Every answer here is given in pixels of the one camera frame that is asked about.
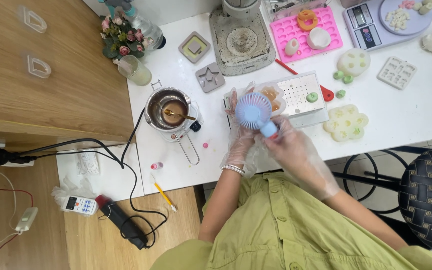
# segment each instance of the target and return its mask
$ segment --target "pink silicone mold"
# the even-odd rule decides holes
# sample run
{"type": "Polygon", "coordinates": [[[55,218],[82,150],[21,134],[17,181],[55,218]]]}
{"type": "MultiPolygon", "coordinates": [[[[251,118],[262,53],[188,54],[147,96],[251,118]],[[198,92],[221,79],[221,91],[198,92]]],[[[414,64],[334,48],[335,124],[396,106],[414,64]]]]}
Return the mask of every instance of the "pink silicone mold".
{"type": "Polygon", "coordinates": [[[316,27],[322,28],[328,31],[331,36],[331,43],[325,49],[318,50],[312,49],[306,42],[309,32],[301,30],[296,22],[295,16],[285,17],[281,20],[273,21],[269,24],[273,29],[274,40],[276,41],[277,51],[279,57],[283,63],[303,59],[318,53],[326,52],[332,49],[343,46],[343,40],[339,35],[338,27],[333,15],[333,10],[330,7],[313,9],[314,13],[318,17],[318,25],[316,27]],[[291,39],[297,39],[299,42],[299,49],[293,56],[288,56],[284,52],[286,43],[291,39]]]}

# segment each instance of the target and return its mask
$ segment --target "gold spoon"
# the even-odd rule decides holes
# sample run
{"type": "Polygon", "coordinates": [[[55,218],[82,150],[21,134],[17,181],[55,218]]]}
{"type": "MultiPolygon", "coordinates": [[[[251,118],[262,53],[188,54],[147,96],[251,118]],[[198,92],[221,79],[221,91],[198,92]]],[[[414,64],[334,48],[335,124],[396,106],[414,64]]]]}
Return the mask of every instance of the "gold spoon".
{"type": "Polygon", "coordinates": [[[189,119],[189,120],[196,120],[196,118],[191,117],[191,116],[187,116],[187,115],[183,115],[183,114],[179,114],[179,113],[173,113],[173,111],[171,111],[170,109],[165,109],[164,113],[167,114],[167,115],[174,114],[174,115],[177,115],[179,117],[186,118],[186,119],[189,119]]]}

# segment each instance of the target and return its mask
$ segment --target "hand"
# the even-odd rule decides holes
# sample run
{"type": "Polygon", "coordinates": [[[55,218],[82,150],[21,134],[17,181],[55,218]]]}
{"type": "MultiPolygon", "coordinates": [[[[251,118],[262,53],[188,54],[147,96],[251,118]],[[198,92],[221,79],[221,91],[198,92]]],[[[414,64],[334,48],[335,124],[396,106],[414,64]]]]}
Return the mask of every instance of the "hand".
{"type": "MultiPolygon", "coordinates": [[[[252,82],[246,88],[245,94],[252,93],[255,89],[255,83],[252,82]]],[[[229,149],[223,158],[222,165],[230,164],[243,168],[246,165],[246,171],[256,171],[256,166],[254,162],[247,163],[246,156],[249,149],[255,144],[255,136],[259,133],[259,130],[247,129],[239,125],[238,120],[234,115],[234,110],[238,103],[238,95],[236,93],[236,88],[233,88],[231,97],[229,98],[229,109],[225,112],[232,117],[231,119],[231,131],[229,132],[229,149]]]]}
{"type": "Polygon", "coordinates": [[[338,193],[338,183],[311,139],[304,132],[295,130],[286,117],[276,116],[272,120],[279,127],[278,138],[265,139],[264,143],[292,177],[292,182],[318,200],[326,200],[338,193]]]}

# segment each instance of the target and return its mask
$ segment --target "pearl bracelet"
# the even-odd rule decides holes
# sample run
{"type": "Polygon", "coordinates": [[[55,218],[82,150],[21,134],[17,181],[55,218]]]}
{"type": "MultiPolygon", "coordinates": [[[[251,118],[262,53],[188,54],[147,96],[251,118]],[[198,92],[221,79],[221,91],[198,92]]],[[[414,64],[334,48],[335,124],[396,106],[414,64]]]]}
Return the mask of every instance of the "pearl bracelet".
{"type": "Polygon", "coordinates": [[[221,170],[223,170],[223,169],[232,170],[232,171],[237,172],[241,176],[244,176],[244,171],[242,169],[234,166],[234,165],[230,165],[230,164],[223,165],[223,167],[221,167],[221,170]]]}

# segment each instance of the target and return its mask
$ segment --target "blue fan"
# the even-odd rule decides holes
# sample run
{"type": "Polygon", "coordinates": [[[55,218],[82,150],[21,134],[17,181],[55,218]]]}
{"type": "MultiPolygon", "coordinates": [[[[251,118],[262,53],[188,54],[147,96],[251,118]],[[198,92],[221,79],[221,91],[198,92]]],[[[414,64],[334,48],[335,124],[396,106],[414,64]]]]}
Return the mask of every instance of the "blue fan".
{"type": "Polygon", "coordinates": [[[241,126],[259,129],[266,138],[276,138],[278,128],[270,120],[272,108],[271,101],[265,95],[249,93],[237,102],[235,114],[241,126]]]}

